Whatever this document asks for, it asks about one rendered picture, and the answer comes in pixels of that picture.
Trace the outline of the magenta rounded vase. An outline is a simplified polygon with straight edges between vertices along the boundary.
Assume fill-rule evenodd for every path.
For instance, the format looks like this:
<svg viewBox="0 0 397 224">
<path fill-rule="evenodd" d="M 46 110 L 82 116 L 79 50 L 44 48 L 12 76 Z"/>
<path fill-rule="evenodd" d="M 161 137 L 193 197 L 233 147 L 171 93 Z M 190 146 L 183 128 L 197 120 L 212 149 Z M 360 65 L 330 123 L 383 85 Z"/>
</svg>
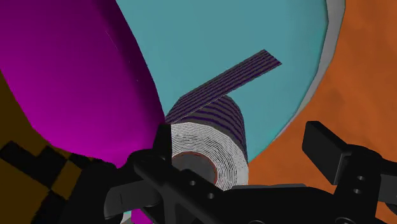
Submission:
<svg viewBox="0 0 397 224">
<path fill-rule="evenodd" d="M 0 0 L 0 224 L 107 224 L 163 119 L 116 0 Z"/>
</svg>

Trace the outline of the purple striped toilet paper roll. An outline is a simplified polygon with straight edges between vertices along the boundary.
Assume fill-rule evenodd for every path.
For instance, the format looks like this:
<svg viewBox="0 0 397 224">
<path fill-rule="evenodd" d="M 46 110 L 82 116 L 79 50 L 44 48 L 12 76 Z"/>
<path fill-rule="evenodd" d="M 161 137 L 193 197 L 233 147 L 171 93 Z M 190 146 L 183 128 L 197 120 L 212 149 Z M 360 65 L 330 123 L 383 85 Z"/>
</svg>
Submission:
<svg viewBox="0 0 397 224">
<path fill-rule="evenodd" d="M 228 93 L 280 66 L 266 50 L 181 96 L 165 116 L 171 125 L 172 165 L 222 190 L 248 183 L 244 117 Z"/>
</svg>

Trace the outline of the teal round plate grey rim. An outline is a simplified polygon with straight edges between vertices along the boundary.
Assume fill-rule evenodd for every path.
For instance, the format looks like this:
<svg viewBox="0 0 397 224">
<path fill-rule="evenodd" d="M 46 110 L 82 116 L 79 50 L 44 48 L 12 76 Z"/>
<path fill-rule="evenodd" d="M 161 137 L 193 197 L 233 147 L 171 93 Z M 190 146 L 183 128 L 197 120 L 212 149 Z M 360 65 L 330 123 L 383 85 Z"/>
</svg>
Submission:
<svg viewBox="0 0 397 224">
<path fill-rule="evenodd" d="M 230 93 L 257 157 L 313 97 L 346 0 L 116 0 L 168 112 L 185 93 L 260 50 L 280 66 Z"/>
</svg>

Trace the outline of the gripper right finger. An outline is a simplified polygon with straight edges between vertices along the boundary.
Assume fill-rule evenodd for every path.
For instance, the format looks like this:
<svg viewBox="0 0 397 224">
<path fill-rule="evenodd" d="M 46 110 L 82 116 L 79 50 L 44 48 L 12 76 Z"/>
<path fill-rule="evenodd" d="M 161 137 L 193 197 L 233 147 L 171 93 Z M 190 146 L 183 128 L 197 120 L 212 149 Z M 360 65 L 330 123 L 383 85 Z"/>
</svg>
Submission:
<svg viewBox="0 0 397 224">
<path fill-rule="evenodd" d="M 335 224 L 384 224 L 375 217 L 378 202 L 397 215 L 397 162 L 346 143 L 319 121 L 306 123 L 302 150 L 336 186 Z"/>
</svg>

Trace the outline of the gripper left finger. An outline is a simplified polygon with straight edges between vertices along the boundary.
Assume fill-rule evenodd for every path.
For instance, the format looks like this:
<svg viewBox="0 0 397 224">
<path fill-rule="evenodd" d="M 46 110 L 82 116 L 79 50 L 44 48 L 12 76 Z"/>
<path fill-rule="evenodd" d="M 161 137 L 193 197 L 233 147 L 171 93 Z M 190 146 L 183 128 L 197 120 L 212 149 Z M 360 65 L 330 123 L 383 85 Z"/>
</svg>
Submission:
<svg viewBox="0 0 397 224">
<path fill-rule="evenodd" d="M 158 126 L 153 147 L 133 152 L 116 176 L 104 202 L 104 217 L 110 219 L 136 208 L 163 205 L 164 219 L 155 223 L 182 224 L 183 214 L 177 206 L 189 211 L 203 224 L 227 224 L 223 216 L 223 191 L 190 170 L 180 171 L 171 163 L 171 125 Z"/>
</svg>

